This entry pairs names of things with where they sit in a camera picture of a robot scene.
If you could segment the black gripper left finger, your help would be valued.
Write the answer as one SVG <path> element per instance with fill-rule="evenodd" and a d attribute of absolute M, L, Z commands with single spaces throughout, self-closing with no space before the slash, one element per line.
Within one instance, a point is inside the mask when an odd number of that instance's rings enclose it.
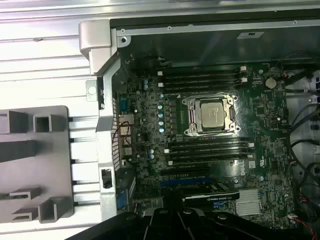
<path fill-rule="evenodd" d="M 170 240 L 173 219 L 179 211 L 179 191 L 166 189 L 162 207 L 149 207 L 140 216 L 124 212 L 84 231 L 69 240 Z"/>

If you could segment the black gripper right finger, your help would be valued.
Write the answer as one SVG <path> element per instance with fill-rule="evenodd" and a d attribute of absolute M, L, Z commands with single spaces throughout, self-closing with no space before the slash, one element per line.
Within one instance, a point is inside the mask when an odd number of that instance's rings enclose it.
<path fill-rule="evenodd" d="M 186 208 L 182 194 L 174 191 L 176 240 L 286 240 L 287 233 L 272 230 L 228 212 L 202 212 Z"/>

